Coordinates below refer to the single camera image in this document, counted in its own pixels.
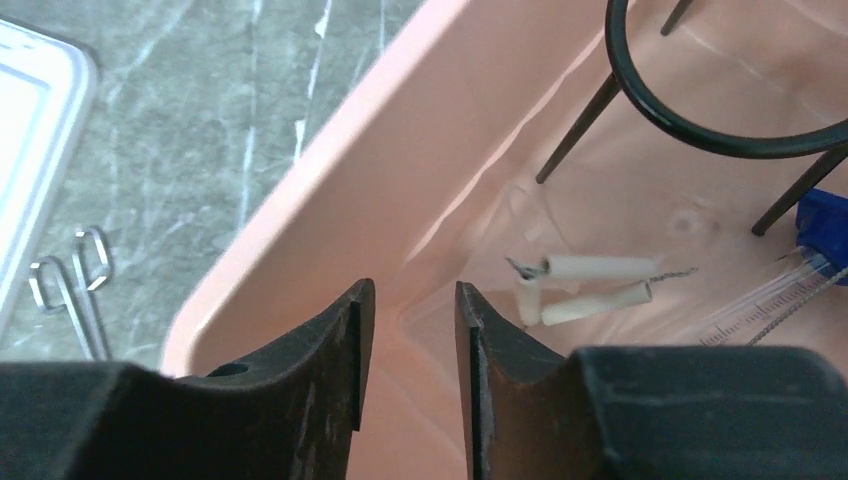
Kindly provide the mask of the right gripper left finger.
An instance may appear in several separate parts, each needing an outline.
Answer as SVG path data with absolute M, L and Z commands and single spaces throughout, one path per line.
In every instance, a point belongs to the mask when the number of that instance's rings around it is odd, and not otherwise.
M 205 376 L 127 362 L 1 367 L 5 479 L 342 479 L 361 427 L 375 285 Z

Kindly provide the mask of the metal crucible tongs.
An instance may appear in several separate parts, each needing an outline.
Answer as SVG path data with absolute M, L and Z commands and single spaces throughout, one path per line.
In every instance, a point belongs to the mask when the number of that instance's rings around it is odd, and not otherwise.
M 95 292 L 113 276 L 108 237 L 97 225 L 74 231 L 70 265 L 45 255 L 29 266 L 28 284 L 37 309 L 44 315 L 66 315 L 88 360 L 112 359 Z

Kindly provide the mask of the clear graduated cylinder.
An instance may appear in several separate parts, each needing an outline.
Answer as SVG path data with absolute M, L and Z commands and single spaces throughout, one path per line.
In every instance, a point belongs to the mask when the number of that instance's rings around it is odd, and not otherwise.
M 675 343 L 706 347 L 754 345 L 829 287 L 847 269 L 809 247 L 797 247 L 768 264 L 750 280 L 724 285 L 707 299 L 702 313 L 691 311 Z

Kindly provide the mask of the tan bottle brush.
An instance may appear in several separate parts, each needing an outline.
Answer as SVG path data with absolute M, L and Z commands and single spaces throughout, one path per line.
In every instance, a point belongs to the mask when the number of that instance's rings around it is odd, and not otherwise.
M 763 295 L 753 300 L 756 313 L 762 313 L 756 333 L 746 343 L 753 346 L 764 340 L 789 317 L 798 313 L 816 296 L 847 277 L 847 268 L 838 269 L 829 264 L 819 268 L 806 266 L 780 280 L 774 287 L 769 287 Z

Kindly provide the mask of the blue plastic clip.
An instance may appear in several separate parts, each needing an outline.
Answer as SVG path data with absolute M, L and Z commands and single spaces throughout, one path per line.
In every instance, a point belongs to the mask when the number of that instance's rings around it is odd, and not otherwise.
M 796 245 L 830 278 L 847 267 L 847 198 L 811 189 L 798 202 Z

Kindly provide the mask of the black iron ring stand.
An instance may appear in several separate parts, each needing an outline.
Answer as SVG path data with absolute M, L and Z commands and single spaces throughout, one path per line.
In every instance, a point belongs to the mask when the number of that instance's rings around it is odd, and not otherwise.
M 628 0 L 609 0 L 605 10 L 604 44 L 611 72 L 579 114 L 553 153 L 535 175 L 541 185 L 559 167 L 578 141 L 609 106 L 624 93 L 650 123 L 696 149 L 732 158 L 780 160 L 818 153 L 820 157 L 769 207 L 751 227 L 762 237 L 801 198 L 847 159 L 847 122 L 784 137 L 744 137 L 710 130 L 665 105 L 644 83 L 632 59 L 627 36 Z

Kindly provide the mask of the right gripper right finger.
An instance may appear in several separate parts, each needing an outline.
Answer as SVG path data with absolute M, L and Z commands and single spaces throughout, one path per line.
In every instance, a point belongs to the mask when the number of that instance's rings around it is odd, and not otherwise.
M 471 479 L 843 479 L 847 386 L 795 347 L 560 355 L 455 285 Z

